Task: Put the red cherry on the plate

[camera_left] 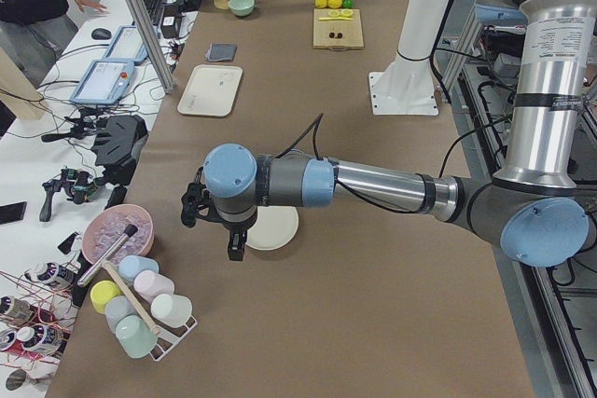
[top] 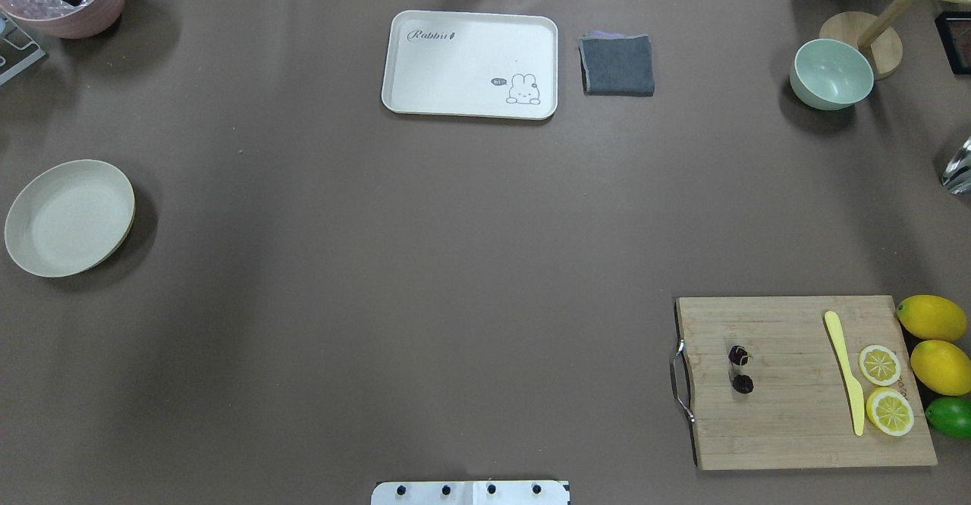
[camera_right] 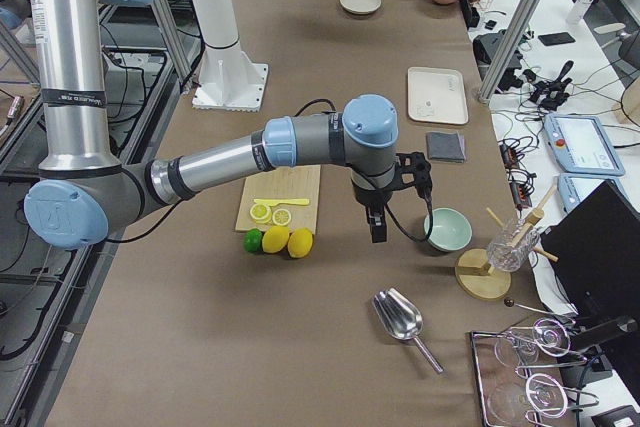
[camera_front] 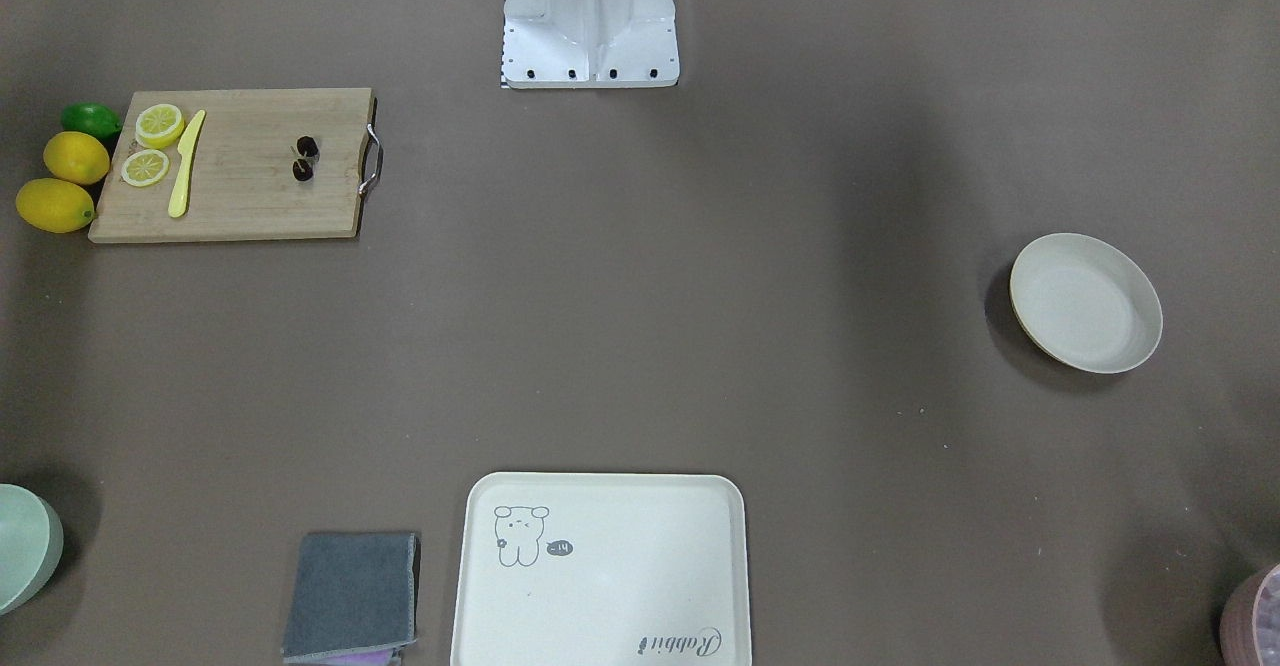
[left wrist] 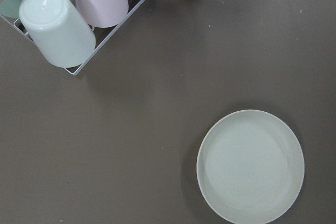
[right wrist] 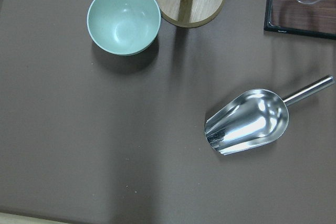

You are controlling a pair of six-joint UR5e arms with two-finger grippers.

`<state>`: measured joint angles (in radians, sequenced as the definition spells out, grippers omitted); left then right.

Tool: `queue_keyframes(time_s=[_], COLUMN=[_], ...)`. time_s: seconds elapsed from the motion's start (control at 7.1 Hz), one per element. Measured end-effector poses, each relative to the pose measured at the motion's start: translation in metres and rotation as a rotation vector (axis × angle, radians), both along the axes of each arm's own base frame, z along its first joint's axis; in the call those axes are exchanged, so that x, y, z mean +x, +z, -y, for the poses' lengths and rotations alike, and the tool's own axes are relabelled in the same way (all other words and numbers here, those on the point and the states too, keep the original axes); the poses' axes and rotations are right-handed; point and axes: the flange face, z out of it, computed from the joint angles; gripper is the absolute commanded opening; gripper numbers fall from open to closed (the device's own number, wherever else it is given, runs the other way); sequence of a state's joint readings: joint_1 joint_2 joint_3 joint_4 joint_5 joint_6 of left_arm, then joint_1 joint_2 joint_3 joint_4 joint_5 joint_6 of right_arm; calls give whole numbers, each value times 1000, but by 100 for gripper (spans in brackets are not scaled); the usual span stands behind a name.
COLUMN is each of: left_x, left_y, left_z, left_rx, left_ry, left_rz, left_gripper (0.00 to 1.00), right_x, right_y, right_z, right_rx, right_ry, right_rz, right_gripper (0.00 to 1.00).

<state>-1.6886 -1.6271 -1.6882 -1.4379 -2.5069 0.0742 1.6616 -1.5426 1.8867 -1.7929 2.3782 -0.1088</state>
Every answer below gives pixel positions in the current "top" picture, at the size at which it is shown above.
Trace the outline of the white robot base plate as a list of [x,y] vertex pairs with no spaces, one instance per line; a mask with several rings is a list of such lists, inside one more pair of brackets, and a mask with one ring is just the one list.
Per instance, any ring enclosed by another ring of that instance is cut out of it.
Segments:
[[371,504],[570,504],[567,481],[385,481]]

